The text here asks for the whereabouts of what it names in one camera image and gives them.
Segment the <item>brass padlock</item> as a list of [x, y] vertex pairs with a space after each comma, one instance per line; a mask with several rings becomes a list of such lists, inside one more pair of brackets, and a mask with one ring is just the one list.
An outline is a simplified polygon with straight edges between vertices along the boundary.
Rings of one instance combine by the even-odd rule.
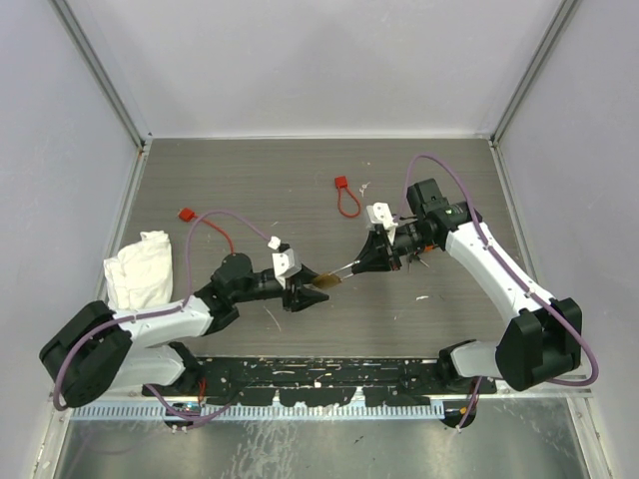
[[352, 268], [358, 264], [359, 261], [354, 260], [333, 271], [321, 273], [312, 280], [312, 286], [320, 290], [333, 288], [352, 277]]

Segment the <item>black orange key bunch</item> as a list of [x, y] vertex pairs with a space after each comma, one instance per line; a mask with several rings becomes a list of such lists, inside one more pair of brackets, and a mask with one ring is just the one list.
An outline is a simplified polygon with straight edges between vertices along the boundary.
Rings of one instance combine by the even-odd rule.
[[414, 263], [419, 263], [426, 268], [430, 268], [430, 265], [423, 258], [424, 255], [430, 253], [436, 249], [436, 245], [426, 245], [421, 248], [417, 248], [406, 253], [407, 269], [410, 269]]

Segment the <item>silver keys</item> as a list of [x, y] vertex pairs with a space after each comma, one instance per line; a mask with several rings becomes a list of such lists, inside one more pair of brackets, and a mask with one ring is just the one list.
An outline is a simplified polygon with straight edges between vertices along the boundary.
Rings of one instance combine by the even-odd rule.
[[360, 193], [360, 195], [361, 195], [362, 197], [364, 197], [364, 196], [365, 196], [365, 192], [366, 192], [366, 190], [368, 189], [368, 187], [369, 187], [369, 186], [370, 186], [370, 182], [367, 182], [367, 183], [365, 183], [365, 184], [362, 184], [362, 185], [359, 187], [358, 191], [359, 191], [359, 193]]

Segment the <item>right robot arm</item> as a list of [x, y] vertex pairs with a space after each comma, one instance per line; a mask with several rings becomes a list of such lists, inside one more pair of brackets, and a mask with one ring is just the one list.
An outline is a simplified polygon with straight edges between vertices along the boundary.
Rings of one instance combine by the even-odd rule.
[[479, 213], [466, 202], [450, 203], [435, 180], [408, 187], [406, 199], [412, 215], [404, 224], [386, 203], [367, 207], [367, 239], [350, 272], [395, 271], [403, 257], [441, 249], [470, 273], [505, 324], [498, 341], [469, 339], [440, 350], [436, 368], [443, 389], [458, 393], [483, 376], [524, 391], [580, 366], [582, 311], [573, 299], [557, 299], [540, 287]]

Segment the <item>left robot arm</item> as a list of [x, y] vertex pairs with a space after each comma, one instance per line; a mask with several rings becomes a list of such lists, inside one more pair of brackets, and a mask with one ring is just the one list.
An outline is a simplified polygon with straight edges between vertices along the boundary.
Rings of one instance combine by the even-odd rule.
[[227, 255], [209, 283], [187, 298], [146, 309], [113, 309], [102, 300], [83, 306], [41, 349], [54, 381], [57, 410], [79, 408], [110, 390], [167, 386], [188, 395], [202, 372], [182, 344], [222, 331], [239, 318], [241, 303], [278, 299], [287, 312], [327, 301], [312, 286], [317, 273], [292, 249], [275, 252], [273, 265], [254, 271], [244, 253]]

